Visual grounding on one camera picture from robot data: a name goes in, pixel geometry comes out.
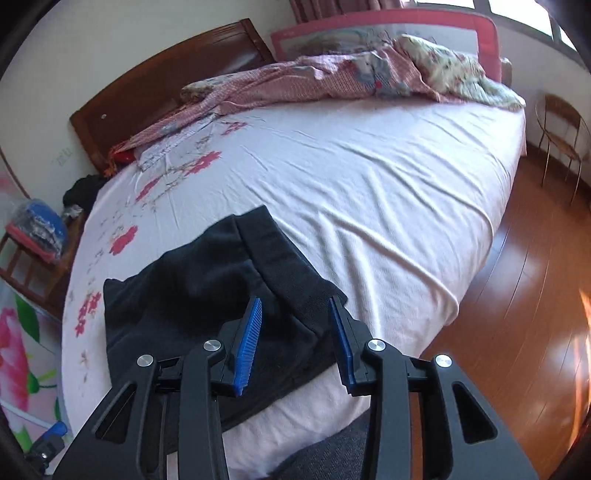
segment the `plastic bag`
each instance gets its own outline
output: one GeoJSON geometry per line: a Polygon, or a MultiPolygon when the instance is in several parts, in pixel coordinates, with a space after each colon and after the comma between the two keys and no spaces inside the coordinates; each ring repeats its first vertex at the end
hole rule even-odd
{"type": "Polygon", "coordinates": [[[0,178],[0,226],[5,227],[10,223],[19,205],[27,203],[28,199],[13,196],[8,192],[2,191],[1,181],[2,179],[0,178]]]}
{"type": "Polygon", "coordinates": [[[24,247],[48,263],[57,262],[67,240],[67,229],[45,202],[33,199],[14,212],[6,231],[24,247]]]}
{"type": "Polygon", "coordinates": [[[80,205],[70,205],[69,207],[64,208],[60,217],[66,224],[69,226],[75,219],[77,219],[84,210],[80,205]]]}

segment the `floral pillow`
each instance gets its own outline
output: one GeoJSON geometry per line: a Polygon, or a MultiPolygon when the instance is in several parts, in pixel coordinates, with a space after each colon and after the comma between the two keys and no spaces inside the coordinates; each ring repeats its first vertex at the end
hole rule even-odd
{"type": "Polygon", "coordinates": [[[397,44],[417,66],[424,82],[439,93],[449,93],[459,83],[485,75],[473,56],[435,45],[423,38],[401,35],[397,44]]]}

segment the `wooden headboard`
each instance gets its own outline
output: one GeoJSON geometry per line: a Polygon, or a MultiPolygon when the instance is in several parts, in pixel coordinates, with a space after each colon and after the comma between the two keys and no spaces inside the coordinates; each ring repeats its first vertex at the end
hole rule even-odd
{"type": "Polygon", "coordinates": [[[141,132],[181,105],[185,85],[274,62],[249,19],[178,43],[140,63],[70,117],[90,161],[99,172],[114,145],[141,132]]]}

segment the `wall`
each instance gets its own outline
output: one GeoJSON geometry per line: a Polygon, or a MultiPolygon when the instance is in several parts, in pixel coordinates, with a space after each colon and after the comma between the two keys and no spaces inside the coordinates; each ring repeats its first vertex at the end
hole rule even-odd
{"type": "Polygon", "coordinates": [[[295,23],[288,0],[61,0],[0,80],[0,145],[25,189],[60,210],[64,192],[95,173],[70,115],[159,51],[241,18],[267,44],[295,23]]]}
{"type": "MultiPolygon", "coordinates": [[[[535,101],[542,92],[554,93],[570,102],[591,128],[591,74],[559,51],[505,27],[498,27],[501,54],[513,64],[512,88],[527,102],[527,140],[538,144],[541,129],[535,118],[535,101]]],[[[591,138],[581,138],[591,146],[591,138]]],[[[558,158],[558,151],[552,154],[558,158]]],[[[582,178],[591,185],[591,165],[584,165],[582,178]]]]}

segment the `wooden chair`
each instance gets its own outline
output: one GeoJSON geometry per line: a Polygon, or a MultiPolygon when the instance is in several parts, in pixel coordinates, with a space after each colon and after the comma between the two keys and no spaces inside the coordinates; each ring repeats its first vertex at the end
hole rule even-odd
{"type": "Polygon", "coordinates": [[[585,120],[583,120],[581,114],[576,110],[576,108],[566,100],[563,100],[556,95],[552,95],[551,93],[547,93],[543,97],[544,118],[542,119],[540,115],[541,100],[542,99],[538,100],[535,105],[535,116],[538,120],[538,123],[540,124],[540,128],[542,129],[542,138],[540,138],[540,144],[538,147],[541,148],[544,138],[548,139],[548,155],[546,156],[546,167],[544,168],[544,176],[542,177],[542,186],[544,186],[544,180],[548,170],[548,162],[550,161],[550,145],[555,145],[560,151],[560,155],[564,154],[569,158],[569,168],[566,171],[566,177],[564,178],[564,181],[566,181],[569,177],[570,166],[572,165],[573,160],[579,162],[579,175],[577,176],[577,183],[574,187],[573,198],[570,201],[572,205],[574,197],[577,195],[577,189],[579,188],[582,164],[584,161],[588,161],[590,155],[589,150],[587,150],[583,156],[577,152],[577,148],[580,150],[581,142],[579,142],[579,140],[581,139],[581,128],[583,127],[583,132],[585,132],[587,135],[587,141],[591,141],[591,133],[589,132],[589,128],[587,127],[585,120]],[[551,118],[552,116],[566,122],[567,128],[562,136],[551,131],[549,123],[551,124],[553,122],[551,118]],[[569,143],[566,138],[571,127],[576,131],[574,142],[572,144],[569,143]]]}
{"type": "Polygon", "coordinates": [[[0,240],[0,252],[7,246],[10,239],[16,244],[16,249],[12,253],[8,266],[6,268],[0,267],[0,278],[8,283],[14,290],[23,295],[26,299],[31,300],[37,306],[53,315],[58,320],[61,320],[66,302],[66,293],[68,284],[70,282],[70,273],[72,265],[80,244],[80,237],[82,236],[84,228],[85,216],[80,214],[68,227],[68,240],[61,258],[56,264],[49,264],[45,262],[36,253],[29,250],[27,247],[21,245],[18,241],[5,233],[0,240]],[[30,257],[31,261],[27,269],[24,281],[20,281],[15,276],[15,268],[21,259],[21,255],[25,254],[30,257]],[[37,268],[43,268],[49,272],[49,278],[45,282],[43,294],[37,293],[31,288],[31,281],[33,280],[37,268]]]}

